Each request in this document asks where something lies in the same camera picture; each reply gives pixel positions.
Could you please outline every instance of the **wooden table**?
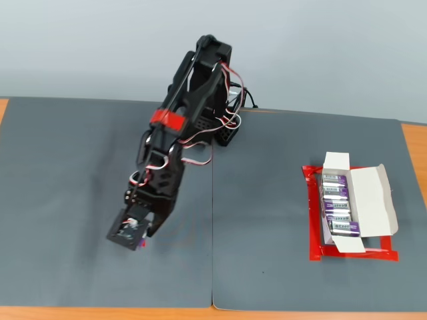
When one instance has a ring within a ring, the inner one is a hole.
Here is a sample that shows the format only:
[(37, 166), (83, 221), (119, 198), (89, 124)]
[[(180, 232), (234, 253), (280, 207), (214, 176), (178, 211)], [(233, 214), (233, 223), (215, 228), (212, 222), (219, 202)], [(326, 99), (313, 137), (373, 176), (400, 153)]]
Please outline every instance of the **wooden table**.
[[(0, 123), (7, 100), (0, 99)], [(402, 125), (418, 183), (427, 204), (427, 126)], [(65, 307), (0, 307), (0, 320), (136, 320), (136, 319), (427, 319), (427, 313), (265, 312), (207, 309), (122, 309)]]

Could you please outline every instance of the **red tape border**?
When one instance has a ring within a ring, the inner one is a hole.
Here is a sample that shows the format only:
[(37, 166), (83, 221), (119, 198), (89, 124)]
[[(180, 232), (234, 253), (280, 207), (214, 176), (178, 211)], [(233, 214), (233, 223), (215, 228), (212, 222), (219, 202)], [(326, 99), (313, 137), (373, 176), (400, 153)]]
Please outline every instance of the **red tape border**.
[(310, 230), (310, 261), (321, 261), (322, 257), (377, 259), (399, 262), (399, 253), (393, 250), (392, 237), (380, 237), (380, 249), (366, 248), (364, 253), (340, 253), (334, 245), (323, 245), (320, 224), (320, 199), (316, 173), (323, 167), (305, 165), (302, 167), (308, 188), (308, 215)]

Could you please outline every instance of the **red tape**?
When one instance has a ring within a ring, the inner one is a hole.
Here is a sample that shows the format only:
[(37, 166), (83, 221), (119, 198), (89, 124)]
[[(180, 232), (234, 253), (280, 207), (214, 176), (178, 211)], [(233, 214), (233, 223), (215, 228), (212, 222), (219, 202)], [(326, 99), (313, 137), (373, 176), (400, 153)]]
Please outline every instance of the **red tape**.
[(322, 244), (322, 225), (320, 221), (320, 199), (316, 174), (322, 173), (323, 167), (305, 165), (302, 167), (308, 188), (308, 224), (310, 236), (310, 261), (321, 261), (322, 257), (377, 259), (399, 262), (399, 254), (393, 250), (392, 237), (380, 237), (380, 248), (365, 248), (364, 253), (341, 253), (334, 245)]
[(157, 109), (156, 111), (154, 111), (150, 123), (158, 122), (161, 122), (162, 125), (165, 125), (170, 129), (179, 131), (181, 130), (185, 122), (185, 117), (177, 115), (176, 113), (170, 110)]

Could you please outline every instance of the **robotic arm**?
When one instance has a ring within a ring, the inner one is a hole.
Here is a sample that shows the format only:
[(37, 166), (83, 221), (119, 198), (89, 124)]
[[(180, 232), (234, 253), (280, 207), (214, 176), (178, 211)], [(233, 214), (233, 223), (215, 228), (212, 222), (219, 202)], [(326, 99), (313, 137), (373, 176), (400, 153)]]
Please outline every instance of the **robotic arm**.
[(213, 138), (226, 146), (237, 133), (246, 92), (242, 82), (239, 99), (228, 107), (230, 72), (235, 73), (228, 67), (231, 54), (229, 45), (206, 35), (197, 42), (196, 51), (184, 57), (141, 138), (137, 171), (124, 195), (126, 208), (109, 230), (109, 240), (136, 250), (146, 236), (152, 237), (173, 211), (184, 163), (210, 162), (183, 158), (183, 149), (211, 144)]

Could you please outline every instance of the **red and white wire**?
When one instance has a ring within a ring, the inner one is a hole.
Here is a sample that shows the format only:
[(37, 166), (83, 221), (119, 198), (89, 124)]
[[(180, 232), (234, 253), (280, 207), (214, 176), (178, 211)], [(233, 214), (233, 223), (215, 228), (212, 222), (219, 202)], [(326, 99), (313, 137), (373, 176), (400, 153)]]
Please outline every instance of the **red and white wire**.
[[(195, 145), (209, 145), (209, 143), (206, 143), (205, 141), (198, 141), (196, 143), (193, 143), (192, 145), (184, 145), (183, 148), (189, 149), (189, 148), (194, 147)], [(181, 159), (182, 162), (190, 163), (192, 165), (207, 165), (209, 162), (211, 162), (211, 160), (212, 160), (212, 150), (211, 150), (211, 155), (209, 156), (209, 159), (207, 161), (204, 161), (204, 162), (193, 160), (190, 158), (185, 158), (185, 157)]]
[(169, 157), (167, 155), (165, 155), (163, 157), (163, 160), (165, 161), (165, 163), (163, 165), (161, 165), (160, 167), (157, 167), (155, 165), (148, 165), (147, 167), (145, 167), (146, 169), (150, 169), (150, 170), (160, 170), (163, 169), (164, 167), (167, 166), (167, 164), (169, 163)]
[(128, 220), (123, 221), (121, 224), (124, 224), (124, 223), (129, 223), (129, 225), (133, 228), (138, 226), (138, 220), (134, 218), (129, 218)]
[(221, 71), (224, 75), (224, 83), (226, 84), (226, 90), (227, 90), (227, 103), (228, 103), (228, 99), (230, 98), (230, 87), (228, 87), (228, 76), (227, 73), (225, 72), (224, 68), (221, 67)]
[(228, 114), (230, 114), (230, 115), (233, 115), (234, 114), (234, 112), (231, 112), (230, 110), (228, 110), (227, 108), (226, 108), (226, 113), (228, 113)]
[[(223, 63), (221, 63), (221, 66), (222, 66), (222, 68), (223, 69), (225, 69), (226, 71), (228, 71), (228, 72), (231, 72), (231, 73), (233, 73), (234, 75), (236, 75), (238, 78), (239, 78), (239, 80), (240, 80), (240, 84), (241, 84), (241, 86), (242, 86), (242, 88), (244, 88), (244, 83), (243, 83), (243, 80), (242, 80), (242, 78), (239, 76), (239, 74), (238, 73), (236, 73), (233, 69), (231, 69), (231, 68), (229, 68), (224, 62)], [(222, 122), (223, 124), (222, 124), (222, 126), (220, 126), (220, 127), (217, 127), (217, 128), (212, 128), (212, 129), (205, 129), (205, 130), (201, 130), (201, 131), (199, 131), (199, 132), (197, 132), (195, 135), (192, 135), (190, 138), (188, 138), (188, 139), (186, 139), (186, 140), (179, 140), (179, 142), (180, 143), (183, 143), (183, 144), (186, 144), (186, 143), (188, 143), (188, 142), (190, 142), (195, 136), (197, 136), (197, 135), (199, 135), (200, 133), (203, 133), (203, 132), (212, 132), (212, 131), (217, 131), (218, 129), (221, 129), (222, 127), (225, 127), (226, 125), (229, 125), (230, 123), (232, 123), (232, 121), (233, 121), (233, 119), (238, 115), (238, 112), (239, 112), (239, 110), (240, 110), (240, 108), (242, 107), (242, 105), (243, 105), (243, 100), (244, 100), (244, 95), (240, 95), (240, 103), (239, 103), (239, 106), (238, 106), (238, 108), (236, 109), (236, 111), (234, 112), (234, 113), (232, 113), (232, 117), (229, 119), (229, 121), (228, 122)]]
[[(139, 173), (139, 171), (135, 171), (134, 173), (131, 174), (131, 176), (129, 177), (129, 182), (133, 185), (136, 185), (138, 183), (138, 181), (136, 181), (133, 176), (136, 175), (137, 173)], [(146, 169), (145, 170), (145, 179), (143, 183), (140, 183), (138, 185), (138, 187), (142, 187), (143, 185), (145, 185), (148, 182), (148, 178), (149, 178), (149, 170)]]
[(238, 127), (240, 127), (240, 123), (242, 122), (242, 118), (239, 115), (236, 115), (236, 117), (239, 119), (239, 121), (237, 121), (237, 123), (231, 123), (230, 125), (227, 124), (228, 122), (230, 122), (230, 119), (228, 119), (227, 117), (223, 117), (223, 119), (220, 119), (220, 118), (217, 118), (217, 119), (220, 120), (221, 123), (224, 126), (226, 126), (226, 128), (231, 129), (231, 130), (236, 130)]

